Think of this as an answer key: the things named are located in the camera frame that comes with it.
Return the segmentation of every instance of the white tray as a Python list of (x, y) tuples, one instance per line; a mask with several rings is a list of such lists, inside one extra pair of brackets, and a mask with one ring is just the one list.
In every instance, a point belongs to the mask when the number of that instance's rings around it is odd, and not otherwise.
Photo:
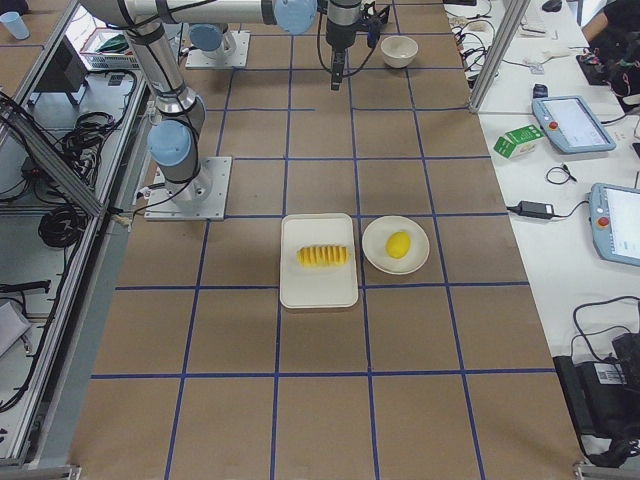
[[(296, 254), (311, 245), (343, 245), (349, 261), (338, 267), (303, 267)], [(289, 215), (282, 219), (280, 302), (286, 308), (350, 307), (358, 301), (351, 217), (344, 213)]]

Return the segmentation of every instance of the sticker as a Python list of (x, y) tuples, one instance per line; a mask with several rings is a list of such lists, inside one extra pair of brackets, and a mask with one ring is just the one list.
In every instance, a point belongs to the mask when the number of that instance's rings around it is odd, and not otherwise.
[(596, 363), (596, 373), (601, 385), (626, 385), (622, 369), (608, 363)]
[(528, 63), (527, 66), (533, 75), (544, 75), (544, 67), (541, 63)]

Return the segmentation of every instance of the cup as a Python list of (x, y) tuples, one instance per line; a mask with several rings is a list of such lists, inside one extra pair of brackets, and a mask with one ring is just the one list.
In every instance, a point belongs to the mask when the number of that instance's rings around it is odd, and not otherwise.
[(0, 15), (0, 22), (18, 40), (24, 40), (29, 37), (29, 29), (18, 12), (3, 13)]

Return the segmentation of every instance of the power adapter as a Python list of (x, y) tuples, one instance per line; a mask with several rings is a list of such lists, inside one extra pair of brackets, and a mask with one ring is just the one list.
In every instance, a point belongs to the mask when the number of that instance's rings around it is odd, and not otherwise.
[(522, 200), (515, 207), (507, 207), (512, 213), (521, 217), (542, 218), (550, 220), (556, 216), (550, 203), (527, 202)]

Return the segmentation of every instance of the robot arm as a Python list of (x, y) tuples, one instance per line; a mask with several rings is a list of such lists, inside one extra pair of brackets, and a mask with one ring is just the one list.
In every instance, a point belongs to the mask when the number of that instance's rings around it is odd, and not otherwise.
[[(80, 0), (92, 15), (124, 31), (154, 93), (163, 121), (151, 129), (147, 144), (164, 174), (172, 201), (205, 201), (213, 179), (198, 158), (198, 137), (206, 109), (185, 84), (163, 24), (277, 24), (288, 33), (299, 34), (313, 23), (318, 1), (326, 5), (326, 0)], [(370, 22), (366, 13), (363, 17), (362, 0), (328, 1), (327, 42), (333, 49), (331, 87), (337, 90), (346, 51), (353, 45), (356, 32), (367, 31)], [(373, 37), (377, 42), (379, 30)]]

